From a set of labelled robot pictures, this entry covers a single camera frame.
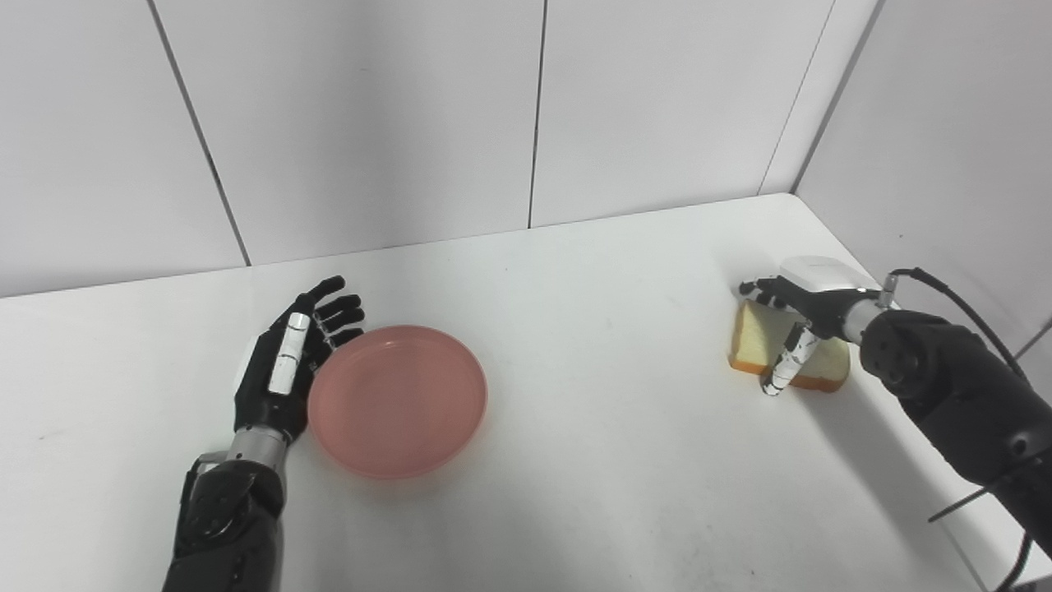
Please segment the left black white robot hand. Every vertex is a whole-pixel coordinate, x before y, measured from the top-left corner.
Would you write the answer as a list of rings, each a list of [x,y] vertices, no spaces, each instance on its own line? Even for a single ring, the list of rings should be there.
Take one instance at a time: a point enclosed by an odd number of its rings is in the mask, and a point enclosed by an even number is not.
[[[234,431],[266,428],[287,445],[300,438],[316,375],[340,346],[364,334],[361,297],[345,286],[343,275],[322,280],[256,338],[234,393]]]

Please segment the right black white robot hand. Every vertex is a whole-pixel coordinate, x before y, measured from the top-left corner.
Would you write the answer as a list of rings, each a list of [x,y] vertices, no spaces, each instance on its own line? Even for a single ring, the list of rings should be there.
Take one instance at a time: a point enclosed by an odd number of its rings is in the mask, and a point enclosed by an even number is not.
[[[873,320],[887,311],[874,280],[831,257],[788,258],[777,275],[741,282],[736,291],[744,299],[801,317],[773,368],[760,375],[762,391],[770,396],[781,394],[800,375],[820,341],[837,338],[859,345]]]

